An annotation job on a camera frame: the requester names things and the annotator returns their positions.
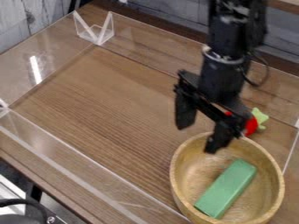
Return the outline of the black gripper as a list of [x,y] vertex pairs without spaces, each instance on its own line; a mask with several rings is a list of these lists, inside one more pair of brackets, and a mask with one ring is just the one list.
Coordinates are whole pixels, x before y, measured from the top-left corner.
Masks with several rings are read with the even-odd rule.
[[225,116],[230,111],[237,119],[250,117],[248,108],[238,99],[246,78],[250,58],[220,55],[206,46],[201,49],[200,73],[184,69],[177,71],[173,85],[174,125],[182,130],[193,125],[196,113],[201,112],[213,122],[213,132],[208,136],[204,152],[214,154],[238,136],[238,126]]

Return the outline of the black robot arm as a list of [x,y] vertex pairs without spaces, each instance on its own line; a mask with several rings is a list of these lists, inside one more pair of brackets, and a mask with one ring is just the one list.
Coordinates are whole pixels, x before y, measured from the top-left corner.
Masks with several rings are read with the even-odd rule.
[[209,154],[244,135],[253,117],[238,94],[242,86],[264,82],[248,78],[254,50],[266,35],[266,0],[209,0],[208,37],[198,73],[177,71],[174,125],[182,130],[202,113],[213,122],[204,151]]

